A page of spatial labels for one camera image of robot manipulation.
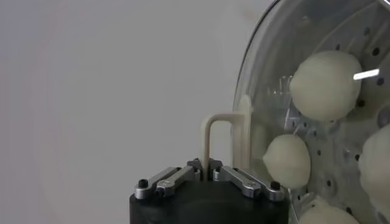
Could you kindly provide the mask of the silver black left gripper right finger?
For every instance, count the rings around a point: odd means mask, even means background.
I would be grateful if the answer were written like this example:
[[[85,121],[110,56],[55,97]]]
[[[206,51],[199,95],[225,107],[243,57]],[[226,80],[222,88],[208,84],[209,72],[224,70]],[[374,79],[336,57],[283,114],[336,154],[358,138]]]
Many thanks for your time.
[[[224,166],[220,160],[209,159],[208,176],[213,181],[234,184],[248,198],[258,198],[263,195],[270,201],[285,199],[285,190],[279,182],[261,180],[246,170]]]

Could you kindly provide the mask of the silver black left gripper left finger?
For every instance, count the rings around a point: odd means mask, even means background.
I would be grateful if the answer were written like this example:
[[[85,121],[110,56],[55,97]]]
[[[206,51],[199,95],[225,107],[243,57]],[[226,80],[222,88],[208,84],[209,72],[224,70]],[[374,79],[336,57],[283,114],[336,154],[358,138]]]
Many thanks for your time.
[[[198,158],[188,161],[184,167],[167,167],[149,179],[140,179],[135,186],[135,198],[147,200],[157,194],[170,197],[186,181],[200,181],[203,168]]]

